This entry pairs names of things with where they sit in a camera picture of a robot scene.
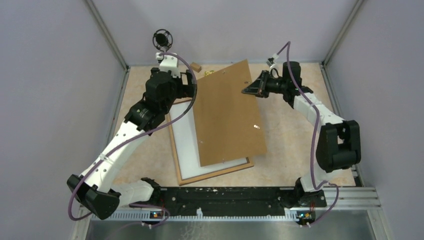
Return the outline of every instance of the wooden frame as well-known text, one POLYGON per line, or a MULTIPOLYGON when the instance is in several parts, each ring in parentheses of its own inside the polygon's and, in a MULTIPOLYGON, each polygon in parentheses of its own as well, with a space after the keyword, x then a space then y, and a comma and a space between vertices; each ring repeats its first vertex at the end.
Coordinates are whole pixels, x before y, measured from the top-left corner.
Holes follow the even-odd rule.
MULTIPOLYGON (((184 103, 184 102, 188 102, 190 100, 183 100, 174 104, 180 104, 180 103, 184 103)), ((169 114, 166 115, 166 121, 169 123, 171 121, 171 116, 169 114)), ((209 173, 205 173, 199 176, 194 176, 194 177, 189 177, 186 179, 183 179, 181 177, 181 170, 180 170, 180 161, 178 160, 178 154, 177 154, 177 147, 175 145, 175 138, 174 138, 174 131, 172 128, 172 124, 169 125, 169 134, 170 134, 170 140, 171 140, 171 147, 172 147, 172 155, 173 155, 173 160, 175 163, 175 169, 176 169, 176 178, 178 180, 178 185, 182 186, 182 185, 186 185, 186 184, 191 184, 191 183, 195 183, 201 180, 205 180, 205 179, 210 179, 213 177, 217 177, 220 175, 224 175, 224 174, 228 174, 228 173, 232 173, 232 172, 236 172, 239 170, 243 170, 243 169, 248 169, 253 167, 255 164, 248 158, 246 157, 247 162, 244 164, 240 164, 237 166, 232 166, 229 168, 225 168, 222 170, 217 170, 217 171, 213 171, 213 172, 209 172, 209 173)))

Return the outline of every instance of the white wall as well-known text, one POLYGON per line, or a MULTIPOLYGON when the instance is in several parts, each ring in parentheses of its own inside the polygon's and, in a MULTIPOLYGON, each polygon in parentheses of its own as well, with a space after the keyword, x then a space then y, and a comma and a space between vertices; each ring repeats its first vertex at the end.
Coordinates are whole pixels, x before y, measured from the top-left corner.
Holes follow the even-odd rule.
POLYGON ((395 239, 424 236, 423 9, 422 0, 366 1, 329 65, 395 239))
POLYGON ((188 61, 264 62, 287 41, 291 59, 322 61, 356 0, 95 0, 126 62, 155 62, 153 33, 188 61))
POLYGON ((68 239, 123 79, 82 0, 0 1, 0 239, 68 239))

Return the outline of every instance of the table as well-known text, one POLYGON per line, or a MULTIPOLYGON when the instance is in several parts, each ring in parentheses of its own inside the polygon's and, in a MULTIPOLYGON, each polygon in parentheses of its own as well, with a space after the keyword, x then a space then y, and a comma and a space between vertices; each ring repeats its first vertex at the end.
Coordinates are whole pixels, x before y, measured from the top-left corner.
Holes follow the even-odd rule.
MULTIPOLYGON (((318 99, 332 109, 319 64, 300 65, 303 85, 311 88, 318 99)), ((229 64, 202 65, 202 71, 196 73, 196 77, 199 79, 205 71, 217 71, 227 66, 229 64)), ((115 131, 130 107, 142 98, 152 67, 157 65, 131 67, 115 131)), ((252 80, 255 80, 268 66, 249 64, 249 68, 252 80)), ((180 69, 184 72, 185 66, 180 66, 180 69)), ((289 187, 294 186, 296 179, 309 171, 313 126, 299 112, 293 110, 282 95, 271 93, 266 99, 257 98, 257 103, 264 124, 268 153, 251 157, 254 167, 190 183, 185 187, 289 187)), ((132 183, 143 177, 154 179, 164 187, 178 186, 168 129, 155 132, 134 151, 114 184, 132 183)), ((350 169, 344 170, 332 182, 339 186, 355 185, 350 169)))

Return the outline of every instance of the metal frame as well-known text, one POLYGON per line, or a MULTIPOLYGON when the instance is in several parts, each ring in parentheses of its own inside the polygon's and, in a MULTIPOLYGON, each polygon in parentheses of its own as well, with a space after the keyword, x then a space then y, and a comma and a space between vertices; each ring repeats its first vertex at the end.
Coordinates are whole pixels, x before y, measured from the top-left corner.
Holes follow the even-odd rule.
MULTIPOLYGON (((107 142, 109 142, 115 132, 117 118, 118 118, 120 106, 124 97, 124 91, 128 81, 130 68, 126 64, 121 52, 119 51, 115 41, 113 40, 108 28, 106 27, 103 19, 101 18, 93 1, 92 0, 83 0, 83 1, 86 3, 88 9, 90 10, 93 16, 93 19, 97 23, 100 31, 102 32, 107 43, 109 44, 111 51, 113 52, 113 54, 115 55, 116 59, 119 61, 121 66, 125 69, 121 91, 120 91, 118 100, 116 101, 113 122, 110 126, 109 135, 107 137, 107 142)), ((321 73, 324 78, 328 95, 330 97, 331 105, 333 107, 334 113, 336 113, 337 115, 343 115, 342 108, 339 105, 339 101, 337 100, 337 95, 335 94, 335 91, 333 89, 332 81, 327 71, 327 66, 331 62, 331 59, 334 55, 335 50, 338 48, 338 46, 341 43, 341 40, 346 35, 349 29, 349 26, 351 25, 352 21, 355 19, 363 2, 364 0, 356 1, 354 8, 352 9, 346 22, 341 28, 340 33, 338 34, 337 38, 332 44, 328 54, 326 55, 325 59, 320 64, 321 73)), ((352 170, 354 171, 353 175, 355 177, 355 180, 358 179, 360 183, 359 185, 361 186, 363 184, 363 181, 361 179, 361 171, 359 166, 354 166, 352 170)), ((368 212, 368 216, 371 222, 371 227, 375 234, 375 238, 377 240, 393 239, 392 237, 393 235, 390 231, 390 227, 383 213, 376 189, 374 187, 360 187, 360 186, 358 186, 358 183, 357 183, 356 187, 340 187, 339 199, 337 201, 336 206, 334 207, 334 210, 340 210, 340 211, 365 210, 368 212)), ((331 205, 336 196, 336 189, 332 187, 325 187, 323 190, 324 190, 325 198, 327 201, 327 205, 331 205)), ((198 212, 197 216, 192 216, 192 217, 171 216, 169 218, 169 221, 252 221, 252 220, 253 221, 293 221, 296 219, 296 216, 294 215, 295 211, 305 211, 308 209, 309 208, 304 208, 304 207, 294 207, 291 209, 286 209, 285 216, 277 216, 277 217, 264 216, 264 217, 256 217, 256 218, 236 217, 234 219, 228 218, 228 217, 210 218, 210 217, 205 217, 201 214, 201 212, 198 212)), ((88 213, 88 210, 84 207, 81 207, 79 209, 78 216, 80 217, 87 213, 88 213)), ((146 214, 143 214, 142 210, 139 210, 136 208, 122 207, 122 208, 119 208, 112 215, 112 217, 110 219, 108 218, 107 220, 115 220, 115 221, 138 220, 140 221, 140 220, 143 220, 144 218, 146 218, 146 214)), ((74 225, 74 231, 73 231, 71 239, 85 240, 88 229, 89 229, 90 221, 99 221, 99 219, 93 215, 93 216, 87 217, 86 219, 76 222, 76 224, 74 225)))

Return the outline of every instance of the robotic arm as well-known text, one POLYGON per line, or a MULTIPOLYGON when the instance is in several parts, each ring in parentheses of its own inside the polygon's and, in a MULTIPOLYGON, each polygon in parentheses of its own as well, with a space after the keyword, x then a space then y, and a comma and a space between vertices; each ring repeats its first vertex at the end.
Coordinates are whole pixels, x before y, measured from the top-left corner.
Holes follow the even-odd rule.
POLYGON ((149 178, 122 185, 112 183, 134 150, 149 137, 137 136, 158 127, 165 120, 165 115, 169 113, 176 99, 194 96, 193 76, 188 70, 179 71, 176 57, 157 53, 156 59, 160 62, 159 68, 150 70, 150 79, 145 84, 146 91, 142 99, 129 109, 111 142, 90 167, 79 176, 73 174, 67 180, 67 185, 73 192, 83 176, 102 161, 85 179, 75 196, 78 202, 102 220, 108 218, 120 206, 148 201, 154 190, 160 188, 149 178), (186 75, 187 85, 183 84, 182 75, 186 75), (118 149, 107 156, 107 153, 115 148, 118 149))
MULTIPOLYGON (((320 132, 315 152, 317 163, 313 166, 315 181, 318 183, 329 181, 343 169, 358 164, 361 161, 359 124, 354 120, 346 121, 337 116, 317 99, 309 87, 302 86, 301 66, 298 62, 290 62, 291 71, 297 85, 312 104, 300 94, 293 83, 287 62, 283 64, 282 76, 278 75, 277 69, 274 68, 275 64, 270 62, 268 65, 271 71, 263 70, 259 77, 241 92, 258 98, 267 98, 270 93, 282 94, 284 101, 305 116, 312 125, 317 119, 313 106, 318 108, 320 132)), ((287 207, 293 206, 295 202, 308 203, 311 196, 321 188, 318 190, 314 188, 312 175, 308 172, 296 181, 293 199, 286 204, 287 207)))

